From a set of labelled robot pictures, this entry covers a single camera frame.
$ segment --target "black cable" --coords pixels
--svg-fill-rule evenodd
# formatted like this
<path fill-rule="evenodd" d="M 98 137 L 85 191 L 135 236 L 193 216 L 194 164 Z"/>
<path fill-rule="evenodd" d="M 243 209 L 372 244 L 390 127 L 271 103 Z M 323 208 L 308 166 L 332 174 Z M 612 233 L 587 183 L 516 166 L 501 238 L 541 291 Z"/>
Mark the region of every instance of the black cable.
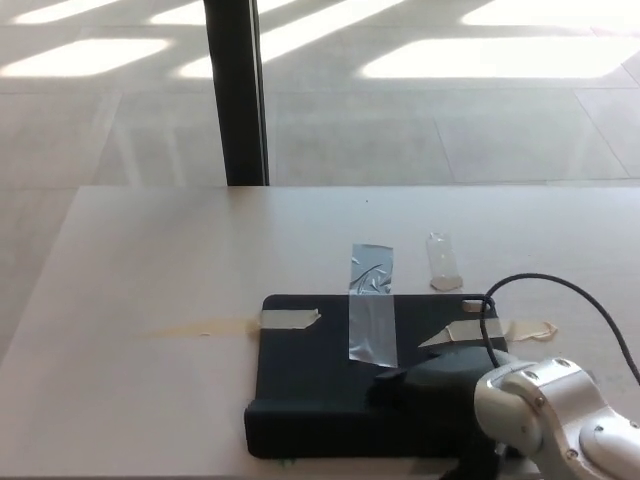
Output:
<path fill-rule="evenodd" d="M 583 290 L 582 288 L 578 287 L 577 285 L 574 285 L 571 282 L 568 282 L 567 280 L 563 280 L 560 277 L 554 277 L 553 275 L 546 275 L 544 273 L 520 273 L 518 275 L 511 275 L 510 277 L 500 280 L 493 287 L 491 287 L 487 291 L 484 298 L 482 299 L 482 306 L 480 308 L 480 331 L 482 332 L 482 340 L 484 341 L 484 345 L 487 348 L 487 353 L 489 354 L 489 358 L 491 358 L 491 362 L 493 363 L 494 367 L 498 368 L 501 365 L 500 365 L 500 362 L 498 362 L 498 359 L 496 358 L 496 354 L 493 350 L 493 345 L 491 344 L 491 338 L 489 338 L 489 334 L 487 333 L 487 325 L 485 320 L 485 313 L 486 313 L 485 310 L 487 308 L 487 303 L 489 302 L 490 299 L 492 299 L 493 295 L 500 288 L 504 287 L 505 285 L 511 282 L 515 282 L 516 280 L 523 280 L 526 278 L 534 278 L 534 279 L 537 278 L 540 280 L 548 280 L 550 282 L 564 285 L 565 287 L 570 288 L 574 292 L 582 295 L 582 297 L 584 297 L 585 300 L 587 300 L 591 305 L 593 305 L 596 308 L 596 310 L 600 312 L 600 315 L 602 315 L 602 317 L 605 319 L 605 321 L 611 328 L 611 331 L 613 331 L 613 334 L 615 335 L 616 340 L 618 341 L 618 345 L 620 345 L 620 350 L 622 351 L 622 355 L 624 356 L 624 359 L 627 361 L 627 365 L 629 365 L 629 368 L 631 369 L 631 373 L 633 373 L 633 376 L 635 377 L 636 381 L 638 382 L 638 384 L 640 384 L 640 372 L 638 372 L 638 367 L 636 366 L 635 362 L 633 361 L 633 358 L 631 357 L 631 352 L 629 352 L 629 347 L 627 347 L 627 343 L 624 341 L 624 337 L 622 336 L 620 329 L 616 325 L 616 322 L 613 321 L 613 318 L 611 318 L 611 315 L 609 315 L 609 312 L 607 312 L 604 309 L 604 307 L 595 298 L 593 298 L 593 296 L 589 292 Z"/>

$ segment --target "tape piece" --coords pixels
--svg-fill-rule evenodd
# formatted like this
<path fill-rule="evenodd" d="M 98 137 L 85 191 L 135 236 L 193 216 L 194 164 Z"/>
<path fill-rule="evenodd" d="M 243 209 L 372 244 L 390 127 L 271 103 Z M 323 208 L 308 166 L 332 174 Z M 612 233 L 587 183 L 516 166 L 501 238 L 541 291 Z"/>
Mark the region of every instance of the tape piece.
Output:
<path fill-rule="evenodd" d="M 505 338 L 507 342 L 536 340 L 550 342 L 558 333 L 558 327 L 549 322 L 510 322 Z"/>
<path fill-rule="evenodd" d="M 304 330 L 321 317 L 316 310 L 263 310 L 260 326 L 268 330 Z"/>
<path fill-rule="evenodd" d="M 490 338 L 500 338 L 504 336 L 502 324 L 498 318 L 487 319 L 486 325 Z M 435 336 L 418 345 L 418 348 L 465 340 L 480 340 L 481 338 L 482 334 L 480 333 L 480 322 L 478 320 L 460 320 L 458 322 L 451 322 Z"/>
<path fill-rule="evenodd" d="M 486 321 L 487 333 L 490 338 L 504 337 L 509 343 L 536 340 L 538 342 L 550 342 L 558 333 L 558 327 L 549 322 L 519 322 L 489 318 Z M 440 345 L 464 340 L 481 340 L 480 321 L 461 320 L 452 322 L 437 335 L 422 342 L 418 348 L 430 345 Z"/>
<path fill-rule="evenodd" d="M 432 233 L 427 240 L 431 265 L 431 286 L 440 292 L 462 288 L 463 281 L 453 254 L 451 237 L 447 233 Z"/>
<path fill-rule="evenodd" d="M 393 249 L 354 244 L 349 282 L 349 359 L 396 368 Z"/>

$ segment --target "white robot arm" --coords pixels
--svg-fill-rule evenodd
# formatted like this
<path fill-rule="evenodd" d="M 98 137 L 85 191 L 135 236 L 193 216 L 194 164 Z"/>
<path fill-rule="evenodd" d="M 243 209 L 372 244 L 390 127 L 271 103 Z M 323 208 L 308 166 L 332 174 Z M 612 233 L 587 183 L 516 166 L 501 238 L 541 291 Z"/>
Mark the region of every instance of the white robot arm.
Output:
<path fill-rule="evenodd" d="M 640 478 L 640 427 L 573 362 L 493 370 L 478 383 L 474 405 L 484 433 L 531 458 L 545 480 Z"/>

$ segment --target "table surface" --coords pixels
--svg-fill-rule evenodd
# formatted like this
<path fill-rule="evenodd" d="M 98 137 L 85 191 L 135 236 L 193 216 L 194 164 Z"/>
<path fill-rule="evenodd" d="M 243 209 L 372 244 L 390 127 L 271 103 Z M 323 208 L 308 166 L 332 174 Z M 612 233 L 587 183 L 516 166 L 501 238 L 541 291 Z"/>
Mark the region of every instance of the table surface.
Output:
<path fill-rule="evenodd" d="M 0 476 L 429 473 L 437 462 L 253 459 L 242 412 L 255 339 L 149 334 L 241 325 L 274 293 L 345 293 L 353 243 L 395 249 L 395 293 L 429 293 L 425 240 L 437 231 L 452 235 L 465 292 L 524 271 L 563 276 L 640 356 L 639 219 L 640 190 L 626 188 L 81 189 L 0 367 Z M 577 361 L 640 417 L 640 389 L 580 297 L 528 281 L 496 300 L 504 318 L 560 329 L 516 354 Z"/>

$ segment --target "tiled floor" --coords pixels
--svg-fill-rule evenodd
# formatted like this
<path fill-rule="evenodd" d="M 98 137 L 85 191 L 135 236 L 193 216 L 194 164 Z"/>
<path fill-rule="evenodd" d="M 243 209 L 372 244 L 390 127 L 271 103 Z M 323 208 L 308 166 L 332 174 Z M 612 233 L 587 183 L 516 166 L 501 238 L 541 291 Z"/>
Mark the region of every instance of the tiled floor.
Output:
<path fill-rule="evenodd" d="M 277 185 L 640 185 L 637 0 L 259 5 Z M 0 353 L 75 189 L 224 185 L 217 122 L 201 0 L 0 0 Z"/>

